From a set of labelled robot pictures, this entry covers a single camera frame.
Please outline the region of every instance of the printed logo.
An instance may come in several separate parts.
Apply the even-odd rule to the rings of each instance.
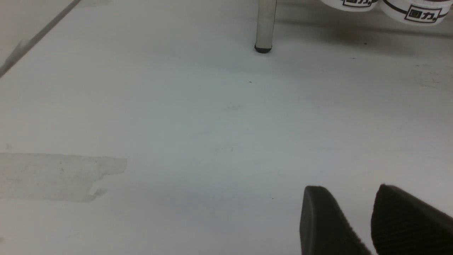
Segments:
[[[347,7],[363,8],[370,7],[371,4],[372,0],[343,0],[343,5]]]
[[[404,19],[417,23],[436,23],[441,11],[442,8],[430,9],[411,5]]]

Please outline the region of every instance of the metal pole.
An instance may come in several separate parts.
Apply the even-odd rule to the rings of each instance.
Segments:
[[[268,53],[272,49],[276,7],[277,0],[259,0],[255,43],[259,53]]]

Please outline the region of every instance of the white cup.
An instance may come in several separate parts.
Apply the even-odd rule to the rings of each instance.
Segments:
[[[381,0],[382,11],[402,23],[418,26],[439,24],[450,11],[452,0]]]
[[[378,0],[321,0],[330,7],[345,11],[369,11],[373,9]]]

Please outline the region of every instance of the tape residue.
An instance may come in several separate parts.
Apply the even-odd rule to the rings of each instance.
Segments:
[[[56,154],[0,153],[0,198],[89,202],[94,182],[121,174],[127,160]]]

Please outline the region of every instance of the black rubber tip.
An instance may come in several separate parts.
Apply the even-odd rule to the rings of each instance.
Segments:
[[[270,49],[258,48],[258,47],[255,45],[255,49],[256,49],[256,51],[258,51],[259,53],[266,54],[266,53],[269,53],[270,50],[271,50],[272,48],[270,48]]]
[[[371,255],[324,187],[305,188],[299,231],[303,255]]]
[[[398,187],[381,185],[371,237],[379,255],[453,254],[453,218]]]

